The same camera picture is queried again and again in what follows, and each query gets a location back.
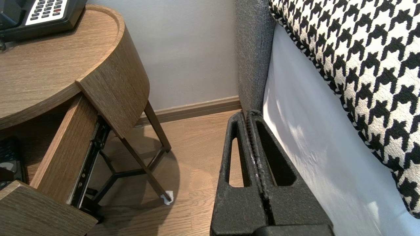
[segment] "baseboard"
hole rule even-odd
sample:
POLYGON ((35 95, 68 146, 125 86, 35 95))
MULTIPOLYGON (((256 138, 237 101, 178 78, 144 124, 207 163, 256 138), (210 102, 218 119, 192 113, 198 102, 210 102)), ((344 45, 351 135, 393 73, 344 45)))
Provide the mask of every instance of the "baseboard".
MULTIPOLYGON (((206 102, 188 104, 179 107, 156 110, 155 113, 159 122, 163 123, 237 109, 241 109, 241 103, 239 102, 238 96, 233 96, 206 102)), ((149 121, 146 115, 143 113, 139 122, 137 123, 137 126, 147 124, 149 124, 149 121)))

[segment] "wooden floor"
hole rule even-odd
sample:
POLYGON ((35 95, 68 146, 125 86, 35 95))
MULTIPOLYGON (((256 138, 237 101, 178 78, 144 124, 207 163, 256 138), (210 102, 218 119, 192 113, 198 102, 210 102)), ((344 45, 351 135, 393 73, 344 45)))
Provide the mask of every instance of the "wooden floor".
MULTIPOLYGON (((102 199, 106 220, 88 236, 200 236, 209 235, 229 111, 163 123, 172 151, 165 154, 153 174, 174 192, 167 206, 153 191, 146 176, 117 180, 102 199)), ((149 161, 160 147, 151 126, 132 130, 128 141, 149 161)), ((243 186, 236 141, 232 151, 232 186, 243 186)), ((120 141, 110 134, 105 152, 117 171, 139 168, 120 141)), ((110 172, 98 159, 90 187, 100 188, 110 172)))

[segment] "telephone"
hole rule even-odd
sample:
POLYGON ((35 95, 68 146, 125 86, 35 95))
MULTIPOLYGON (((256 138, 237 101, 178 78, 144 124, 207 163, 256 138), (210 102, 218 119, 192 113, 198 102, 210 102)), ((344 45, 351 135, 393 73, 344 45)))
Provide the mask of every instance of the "telephone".
POLYGON ((0 0, 0 41, 32 39, 74 29, 86 2, 0 0))

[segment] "telephone keypad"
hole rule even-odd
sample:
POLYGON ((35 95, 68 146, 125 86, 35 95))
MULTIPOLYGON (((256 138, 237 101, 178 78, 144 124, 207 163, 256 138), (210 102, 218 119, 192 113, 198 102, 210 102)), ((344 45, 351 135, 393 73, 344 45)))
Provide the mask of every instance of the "telephone keypad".
POLYGON ((35 0, 30 12, 32 17, 28 17, 26 25, 61 19, 64 15, 63 13, 68 1, 69 0, 35 0))

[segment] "handle cutout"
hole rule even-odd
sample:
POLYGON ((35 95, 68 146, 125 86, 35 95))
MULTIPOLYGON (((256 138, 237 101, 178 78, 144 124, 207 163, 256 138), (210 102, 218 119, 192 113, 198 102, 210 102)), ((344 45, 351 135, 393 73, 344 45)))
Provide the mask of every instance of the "handle cutout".
POLYGON ((296 175, 278 150, 264 124, 261 121, 256 121, 256 124, 274 184, 277 186, 291 186, 296 181, 296 175))

